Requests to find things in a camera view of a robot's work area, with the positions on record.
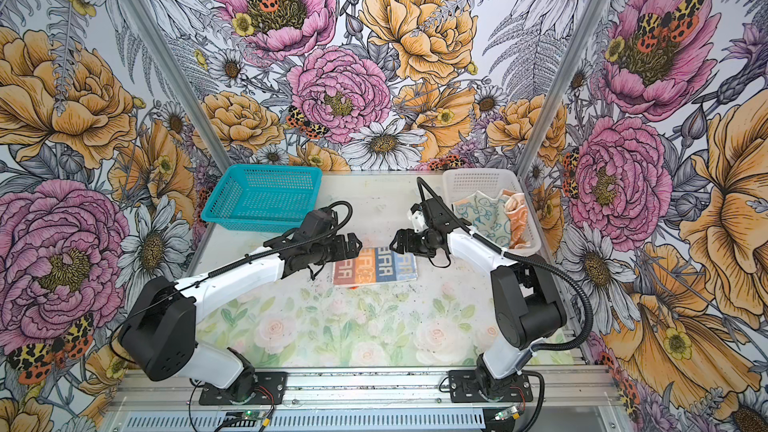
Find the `striped rabbit lettering towel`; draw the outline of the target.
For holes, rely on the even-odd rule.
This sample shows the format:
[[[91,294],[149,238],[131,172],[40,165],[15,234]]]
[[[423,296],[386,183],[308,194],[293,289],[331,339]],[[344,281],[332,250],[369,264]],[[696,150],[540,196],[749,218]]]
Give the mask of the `striped rabbit lettering towel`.
[[[336,287],[357,288],[418,278],[416,258],[398,254],[387,247],[363,248],[354,259],[336,262],[332,283]]]

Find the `cream towel blue swirls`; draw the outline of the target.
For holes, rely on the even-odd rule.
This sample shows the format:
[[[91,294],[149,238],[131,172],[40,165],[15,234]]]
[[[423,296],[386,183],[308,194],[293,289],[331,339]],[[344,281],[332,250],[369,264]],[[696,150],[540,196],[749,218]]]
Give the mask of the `cream towel blue swirls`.
[[[452,204],[454,213],[467,220],[482,236],[498,246],[511,245],[510,220],[505,211],[507,196],[490,197],[481,191]]]

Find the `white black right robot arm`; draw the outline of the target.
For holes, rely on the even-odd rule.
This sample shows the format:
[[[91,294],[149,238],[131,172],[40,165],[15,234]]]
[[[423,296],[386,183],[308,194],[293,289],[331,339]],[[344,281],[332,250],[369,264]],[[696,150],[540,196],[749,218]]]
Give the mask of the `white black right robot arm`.
[[[390,249],[434,259],[443,251],[489,274],[498,336],[475,369],[480,393],[499,400],[567,318],[550,271],[498,246],[456,217],[439,198],[424,199],[408,213],[411,226],[396,232]]]

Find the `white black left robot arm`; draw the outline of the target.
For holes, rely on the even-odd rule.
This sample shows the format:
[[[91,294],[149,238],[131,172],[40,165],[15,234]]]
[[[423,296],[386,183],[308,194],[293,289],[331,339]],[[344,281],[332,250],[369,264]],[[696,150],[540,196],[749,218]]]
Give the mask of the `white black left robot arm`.
[[[117,341],[145,375],[159,382],[188,378],[244,403],[258,389],[254,366],[231,347],[207,344],[197,326],[226,303],[266,284],[306,270],[315,276],[328,263],[355,259],[363,248],[333,206],[309,212],[301,225],[266,241],[243,258],[213,271],[147,282],[121,326]]]

